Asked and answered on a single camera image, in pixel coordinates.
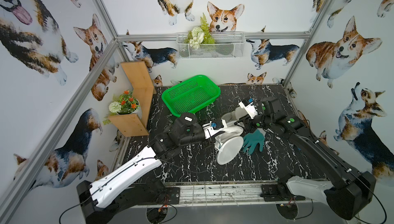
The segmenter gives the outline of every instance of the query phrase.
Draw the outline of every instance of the wooden shelf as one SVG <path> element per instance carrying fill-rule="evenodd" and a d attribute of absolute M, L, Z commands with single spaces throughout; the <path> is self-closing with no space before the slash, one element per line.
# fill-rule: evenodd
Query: wooden shelf
<path fill-rule="evenodd" d="M 150 105 L 155 87 L 150 79 L 145 62 L 122 62 L 121 66 L 133 86 L 133 97 L 138 99 L 142 109 L 142 118 L 137 114 L 112 115 L 108 118 L 126 137 L 149 135 L 148 124 Z"/>

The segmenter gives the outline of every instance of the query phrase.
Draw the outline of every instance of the work glove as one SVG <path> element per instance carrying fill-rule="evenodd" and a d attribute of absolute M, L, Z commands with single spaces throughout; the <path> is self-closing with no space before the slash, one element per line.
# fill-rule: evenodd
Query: work glove
<path fill-rule="evenodd" d="M 242 151 L 246 153 L 247 149 L 249 148 L 248 154 L 251 155 L 256 145 L 259 144 L 260 152 L 262 152 L 264 140 L 264 135 L 259 130 L 256 130 L 254 133 L 248 133 L 244 136 L 244 149 Z"/>

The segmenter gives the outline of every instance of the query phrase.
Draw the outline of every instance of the white wire basket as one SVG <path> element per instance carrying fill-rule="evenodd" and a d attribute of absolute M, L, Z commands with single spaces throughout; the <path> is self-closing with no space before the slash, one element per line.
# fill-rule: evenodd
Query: white wire basket
<path fill-rule="evenodd" d="M 194 49 L 185 40 L 187 32 L 176 35 L 179 58 L 181 59 L 215 59 L 215 58 L 241 58 L 244 55 L 245 35 L 243 32 L 215 32 L 211 33 L 215 44 L 200 44 Z"/>

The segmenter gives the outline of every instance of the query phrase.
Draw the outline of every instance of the green plastic basket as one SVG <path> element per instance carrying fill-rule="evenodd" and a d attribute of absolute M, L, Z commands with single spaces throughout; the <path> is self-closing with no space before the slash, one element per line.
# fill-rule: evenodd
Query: green plastic basket
<path fill-rule="evenodd" d="M 176 117 L 184 112 L 196 113 L 220 96 L 220 88 L 205 75 L 196 75 L 161 95 L 165 105 Z"/>

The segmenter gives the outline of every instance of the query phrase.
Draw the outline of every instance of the black marble tabletop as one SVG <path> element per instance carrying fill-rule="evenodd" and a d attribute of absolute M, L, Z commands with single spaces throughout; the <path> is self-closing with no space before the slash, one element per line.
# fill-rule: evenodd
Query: black marble tabletop
<path fill-rule="evenodd" d="M 238 103 L 245 98 L 260 100 L 268 96 L 280 99 L 287 113 L 293 113 L 289 97 L 281 85 L 232 85 L 219 86 L 220 96 L 216 101 L 196 113 L 200 124 L 220 118 L 238 107 Z M 165 127 L 174 122 L 176 117 L 161 99 L 161 94 L 169 87 L 157 87 L 157 95 L 153 96 L 147 129 L 150 137 L 161 133 Z M 123 163 L 133 158 L 149 142 L 148 136 L 132 137 Z M 144 183 L 153 178 L 160 178 L 163 182 L 207 182 L 207 181 L 265 181 L 276 180 L 287 173 L 293 173 L 308 179 L 324 179 L 324 173 L 317 168 L 302 151 L 288 141 L 283 141 L 275 134 L 266 133 L 263 152 L 257 146 L 252 155 L 242 151 L 229 163 L 219 165 L 215 159 L 216 152 L 212 148 L 203 149 L 201 145 L 189 145 L 182 148 L 178 157 L 172 158 L 171 163 L 191 171 L 207 172 L 196 174 L 186 172 L 180 168 L 163 163 L 145 174 L 138 182 Z"/>

